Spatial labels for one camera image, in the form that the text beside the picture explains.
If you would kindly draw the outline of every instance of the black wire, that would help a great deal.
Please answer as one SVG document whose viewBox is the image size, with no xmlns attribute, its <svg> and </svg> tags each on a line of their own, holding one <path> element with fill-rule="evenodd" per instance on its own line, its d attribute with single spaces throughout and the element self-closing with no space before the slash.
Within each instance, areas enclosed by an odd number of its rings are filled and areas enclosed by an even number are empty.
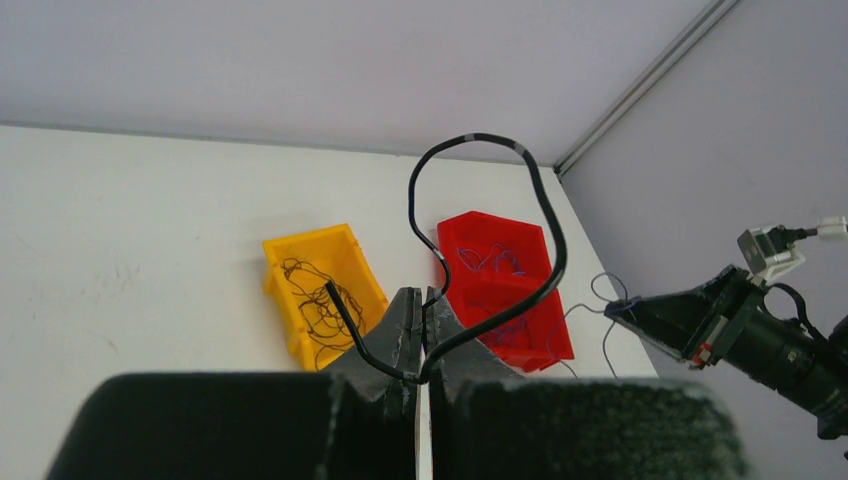
<svg viewBox="0 0 848 480">
<path fill-rule="evenodd" d="M 607 329 L 607 333 L 604 334 L 604 340 L 601 342 L 601 351 L 604 352 L 604 360 L 607 361 L 607 366 L 610 367 L 610 372 L 612 372 L 613 378 L 618 378 L 618 375 L 615 373 L 615 369 L 612 368 L 612 362 L 609 360 L 609 355 L 607 355 L 607 338 L 609 338 L 609 333 L 612 331 L 612 327 L 615 326 L 615 320 L 610 321 L 610 328 Z"/>
<path fill-rule="evenodd" d="M 314 343 L 321 346 L 321 348 L 319 348 L 315 353 L 314 359 L 315 370 L 319 370 L 318 360 L 321 358 L 321 354 L 325 350 L 344 352 L 350 348 L 353 343 L 353 340 L 348 340 L 344 343 L 334 343 L 341 340 L 340 337 L 350 338 L 350 334 L 348 333 L 347 326 L 343 319 L 339 315 L 333 313 L 330 309 L 330 306 L 333 305 L 333 303 L 327 294 L 327 290 L 324 288 L 323 282 L 333 282 L 335 284 L 335 280 L 333 280 L 333 277 L 330 275 L 319 270 L 312 263 L 299 260 L 294 257 L 283 259 L 280 267 L 283 270 L 283 276 L 292 287 L 292 295 L 296 298 L 305 298 L 303 301 L 299 300 L 300 304 L 298 305 L 298 310 L 306 321 L 306 329 L 309 338 L 312 339 Z M 322 284 L 320 287 L 315 288 L 312 291 L 307 291 L 303 285 L 293 278 L 295 275 L 303 281 L 306 281 L 309 278 L 308 276 L 311 275 L 319 281 L 322 281 Z M 363 330 L 364 323 L 362 321 L 362 307 L 347 289 L 342 286 L 338 286 L 338 291 L 342 301 L 346 305 L 350 305 L 350 310 L 352 310 L 353 314 L 356 315 L 356 320 L 354 321 L 356 330 Z M 307 312 L 306 309 L 309 307 L 312 307 L 314 310 Z"/>
<path fill-rule="evenodd" d="M 616 275 L 616 274 L 614 274 L 614 273 L 612 273 L 612 272 L 601 272 L 601 273 L 599 273 L 599 274 L 595 275 L 594 277 L 592 277 L 592 281 L 591 281 L 591 282 L 589 282 L 589 288 L 591 288 L 591 289 L 592 289 L 592 293 L 593 293 L 593 294 L 595 294 L 595 296 L 596 296 L 596 297 L 598 297 L 598 299 L 603 300 L 603 301 L 605 301 L 605 302 L 614 302 L 614 301 L 615 301 L 615 300 L 612 300 L 612 299 L 606 298 L 606 297 L 604 297 L 603 295 L 601 295 L 600 293 L 598 293 L 598 290 L 597 290 L 597 288 L 595 287 L 595 282 L 597 282 L 597 281 L 598 281 L 598 279 L 600 279 L 601 277 L 614 278 L 614 279 L 615 279 L 615 281 L 617 281 L 617 282 L 618 282 L 618 284 L 619 284 L 619 285 L 621 285 L 621 289 L 624 291 L 624 301 L 626 301 L 626 302 L 627 302 L 627 301 L 630 301 L 630 293 L 628 293 L 628 291 L 627 291 L 627 285 L 625 285 L 625 284 L 624 284 L 624 281 L 623 281 L 623 280 L 621 280 L 621 278 L 619 278 L 619 277 L 618 277 L 618 275 Z M 622 312 L 629 311 L 631 307 L 633 307 L 633 304 L 632 304 L 632 303 L 631 303 L 631 304 L 629 304 L 629 305 L 627 305 L 627 306 L 625 306 L 625 307 L 623 307 L 623 308 L 622 308 L 621 310 L 619 310 L 619 311 L 622 311 Z M 585 308 L 586 310 L 588 310 L 588 311 L 590 311 L 590 312 L 592 312 L 592 313 L 599 313 L 599 314 L 603 314 L 603 313 L 605 313 L 605 311 L 604 311 L 604 310 L 594 309 L 594 308 L 592 308 L 592 307 L 590 307 L 590 306 L 586 305 L 585 303 L 578 303 L 578 304 L 572 305 L 572 306 L 571 306 L 568 310 L 566 310 L 566 311 L 565 311 L 565 317 L 567 318 L 567 317 L 568 317 L 568 315 L 569 315 L 571 312 L 573 312 L 574 310 L 576 310 L 576 309 L 578 309 L 578 308 Z M 610 322 L 611 322 L 611 323 L 610 323 L 610 326 L 609 326 L 609 328 L 607 329 L 606 334 L 604 334 L 604 339 L 601 341 L 601 351 L 602 351 L 602 352 L 603 352 L 603 354 L 604 354 L 604 360 L 606 360 L 606 362 L 607 362 L 607 366 L 609 367 L 610 372 L 612 372 L 612 376 L 613 376 L 614 378 L 618 378 L 618 374 L 615 372 L 615 368 L 613 368 L 613 366 L 612 366 L 612 362 L 610 361 L 610 359 L 609 359 L 609 355 L 607 354 L 607 339 L 609 338 L 609 334 L 610 334 L 610 332 L 612 331 L 613 327 L 615 327 L 615 321 L 614 321 L 614 320 L 610 320 Z M 561 364 L 565 365 L 566 367 L 568 367 L 568 369 L 569 369 L 569 370 L 571 370 L 571 373 L 572 373 L 572 374 L 574 374 L 574 378 L 577 378 L 577 374 L 576 374 L 576 373 L 574 373 L 574 370 L 573 370 L 573 369 L 572 369 L 569 365 L 567 365 L 567 364 L 565 363 L 565 361 L 560 360 L 560 362 L 559 362 L 559 363 L 561 363 Z"/>
<path fill-rule="evenodd" d="M 799 325 L 799 326 L 801 325 L 801 320 L 799 320 L 797 317 L 781 318 L 781 317 L 778 317 L 777 315 L 775 315 L 774 313 L 772 313 L 771 310 L 769 310 L 768 306 L 766 305 L 766 297 L 765 296 L 762 298 L 762 300 L 760 300 L 760 311 L 762 311 L 766 315 L 768 315 L 770 317 L 774 317 L 774 318 L 776 318 L 776 319 L 778 319 L 782 322 L 787 322 L 787 323 L 791 323 L 793 325 Z"/>
<path fill-rule="evenodd" d="M 813 338 L 813 340 L 819 344 L 823 349 L 832 353 L 837 359 L 842 359 L 842 356 L 839 354 L 839 351 L 830 343 L 830 341 L 825 338 L 824 335 L 819 331 L 818 328 L 810 322 L 810 318 L 807 316 L 807 301 L 804 300 L 804 297 L 801 295 L 798 290 L 795 290 L 793 287 L 785 283 L 774 283 L 769 289 L 776 288 L 778 290 L 783 290 L 792 298 L 792 301 L 795 302 L 795 309 L 797 311 L 798 320 L 804 325 L 804 328 L 807 330 L 807 333 Z M 842 361 L 843 366 L 848 368 L 848 363 Z"/>
<path fill-rule="evenodd" d="M 559 363 L 562 364 L 565 368 L 567 368 L 568 371 L 571 372 L 572 375 L 574 375 L 574 378 L 577 378 L 577 379 L 580 378 L 580 377 L 577 376 L 577 372 L 575 372 L 574 369 L 571 368 L 571 365 L 565 363 L 565 360 L 560 360 Z"/>
<path fill-rule="evenodd" d="M 433 305 L 438 299 L 440 299 L 447 292 L 448 287 L 450 287 L 450 267 L 445 260 L 445 256 L 439 251 L 438 247 L 431 242 L 418 228 L 418 225 L 415 221 L 415 183 L 418 180 L 418 175 L 421 173 L 421 170 L 427 164 L 430 159 L 451 147 L 455 147 L 457 145 L 469 142 L 487 142 L 494 143 L 496 145 L 501 145 L 506 148 L 514 150 L 518 153 L 521 158 L 524 160 L 524 163 L 527 165 L 527 169 L 530 172 L 530 182 L 533 186 L 533 192 L 536 195 L 536 200 L 539 202 L 539 207 L 542 209 L 542 214 L 545 217 L 545 220 L 548 223 L 548 227 L 551 230 L 551 236 L 554 239 L 554 247 L 556 251 L 556 258 L 554 259 L 553 268 L 551 269 L 551 274 L 545 280 L 545 282 L 533 293 L 531 293 L 524 300 L 516 303 L 515 305 L 507 308 L 506 310 L 493 315 L 487 320 L 484 320 L 473 327 L 470 327 L 462 332 L 444 340 L 439 345 L 437 345 L 434 349 L 432 349 L 427 356 L 424 358 L 424 362 L 421 365 L 421 371 L 419 373 L 413 372 L 402 372 L 384 362 L 381 362 L 377 358 L 375 358 L 368 351 L 365 344 L 362 342 L 362 338 L 359 336 L 359 332 L 355 332 L 356 328 L 354 328 L 353 319 L 350 318 L 350 314 L 345 312 L 346 307 L 344 302 L 341 301 L 341 297 L 338 295 L 338 292 L 333 293 L 335 290 L 335 286 L 332 285 L 332 282 L 327 283 L 327 291 L 330 292 L 330 296 L 333 298 L 334 303 L 336 303 L 336 308 L 342 314 L 342 319 L 345 321 L 348 329 L 351 330 L 351 336 L 353 337 L 354 343 L 356 344 L 356 348 L 359 351 L 359 354 L 362 358 L 368 362 L 371 366 L 379 369 L 386 375 L 389 375 L 394 378 L 399 378 L 403 380 L 407 380 L 417 384 L 427 383 L 430 379 L 430 373 L 435 366 L 435 362 L 438 361 L 439 358 L 444 356 L 446 353 L 451 350 L 463 345 L 464 343 L 488 332 L 498 328 L 499 326 L 505 324 L 506 322 L 512 320 L 515 317 L 520 316 L 527 310 L 533 308 L 539 302 L 541 302 L 545 297 L 551 294 L 551 292 L 556 289 L 557 284 L 562 279 L 563 274 L 565 273 L 565 266 L 568 263 L 568 249 L 565 244 L 565 235 L 562 233 L 562 228 L 559 225 L 559 221 L 557 220 L 556 213 L 554 212 L 553 207 L 551 206 L 551 202 L 548 199 L 547 194 L 545 193 L 545 186 L 542 183 L 542 176 L 539 172 L 539 165 L 536 163 L 536 159 L 533 158 L 533 155 L 524 148 L 523 145 L 516 142 L 515 140 L 511 140 L 506 137 L 501 137 L 499 135 L 492 135 L 489 133 L 471 133 L 468 135 L 463 135 L 460 137 L 452 138 L 446 142 L 442 142 L 435 147 L 428 150 L 424 156 L 418 161 L 415 165 L 415 168 L 412 170 L 412 175 L 409 178 L 409 225 L 412 227 L 413 233 L 417 236 L 424 245 L 429 248 L 434 255 L 439 259 L 439 262 L 442 264 L 442 268 L 445 270 L 445 284 L 439 290 L 439 292 L 433 296 L 432 299 L 427 301 L 422 307 L 422 318 L 426 313 L 426 309 Z"/>
</svg>

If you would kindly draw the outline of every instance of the gray wall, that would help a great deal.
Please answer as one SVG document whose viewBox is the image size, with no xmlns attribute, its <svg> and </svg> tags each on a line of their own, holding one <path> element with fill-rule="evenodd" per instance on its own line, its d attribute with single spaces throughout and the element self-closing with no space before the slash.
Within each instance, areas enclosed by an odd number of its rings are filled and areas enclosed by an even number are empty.
<svg viewBox="0 0 848 480">
<path fill-rule="evenodd" d="M 0 121 L 550 165 L 707 2 L 2 0 Z"/>
<path fill-rule="evenodd" d="M 746 228 L 848 214 L 846 25 L 844 0 L 742 2 L 565 176 L 601 260 L 631 292 L 744 265 L 735 241 Z M 829 333 L 848 313 L 848 244 L 801 247 L 807 263 L 784 279 Z M 652 355 L 661 375 L 724 398 L 763 478 L 848 478 L 848 439 L 816 439 L 812 416 L 729 365 L 689 372 Z"/>
</svg>

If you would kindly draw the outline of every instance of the yellow bin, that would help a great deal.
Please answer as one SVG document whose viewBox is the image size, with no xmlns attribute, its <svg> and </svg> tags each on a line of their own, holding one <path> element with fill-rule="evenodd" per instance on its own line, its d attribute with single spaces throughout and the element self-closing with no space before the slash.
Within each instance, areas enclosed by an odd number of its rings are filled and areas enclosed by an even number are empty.
<svg viewBox="0 0 848 480">
<path fill-rule="evenodd" d="M 289 352 L 305 370 L 321 370 L 353 346 L 324 289 L 328 280 L 363 336 L 386 313 L 389 302 L 347 224 L 268 240 L 262 248 L 268 258 L 265 293 L 274 297 Z"/>
</svg>

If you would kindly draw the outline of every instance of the white connector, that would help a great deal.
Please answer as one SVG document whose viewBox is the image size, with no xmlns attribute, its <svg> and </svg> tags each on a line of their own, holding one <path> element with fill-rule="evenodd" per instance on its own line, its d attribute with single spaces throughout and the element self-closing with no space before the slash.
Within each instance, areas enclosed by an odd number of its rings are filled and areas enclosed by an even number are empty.
<svg viewBox="0 0 848 480">
<path fill-rule="evenodd" d="M 845 217 L 827 217 L 819 220 L 818 237 L 825 242 L 848 242 L 848 221 Z"/>
</svg>

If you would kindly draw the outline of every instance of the tangled wire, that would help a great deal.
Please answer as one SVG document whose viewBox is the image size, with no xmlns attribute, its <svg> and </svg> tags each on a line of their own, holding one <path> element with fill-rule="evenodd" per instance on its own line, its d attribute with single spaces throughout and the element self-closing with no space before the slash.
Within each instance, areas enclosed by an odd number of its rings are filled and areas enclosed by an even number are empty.
<svg viewBox="0 0 848 480">
<path fill-rule="evenodd" d="M 293 257 L 286 258 L 283 260 L 282 269 L 283 276 L 292 285 L 292 294 L 300 301 L 298 309 L 306 321 L 309 338 L 321 345 L 321 348 L 315 352 L 315 370 L 318 370 L 318 358 L 324 351 L 344 352 L 353 345 L 350 332 L 324 285 L 327 282 L 333 282 L 336 285 L 345 306 L 353 316 L 356 329 L 364 335 L 362 307 L 350 291 L 309 262 Z"/>
<path fill-rule="evenodd" d="M 485 257 L 481 256 L 472 248 L 459 248 L 457 249 L 457 255 L 459 256 L 459 261 L 462 262 L 466 268 L 475 273 L 486 269 L 487 264 L 491 264 L 491 267 L 495 272 L 501 273 L 500 263 L 501 260 L 505 260 L 512 265 L 513 275 L 524 275 L 524 271 L 521 270 L 521 267 L 518 265 L 518 260 L 515 259 L 515 255 L 512 253 L 512 250 L 504 247 L 500 243 L 493 244 L 489 249 L 489 253 Z"/>
<path fill-rule="evenodd" d="M 471 305 L 471 308 L 482 310 L 487 314 L 490 312 L 490 310 L 483 305 Z M 529 339 L 529 335 L 529 331 L 527 330 L 527 314 L 525 313 L 524 315 L 513 318 L 500 327 L 486 332 L 477 338 L 489 348 L 520 348 L 518 345 L 526 342 Z"/>
</svg>

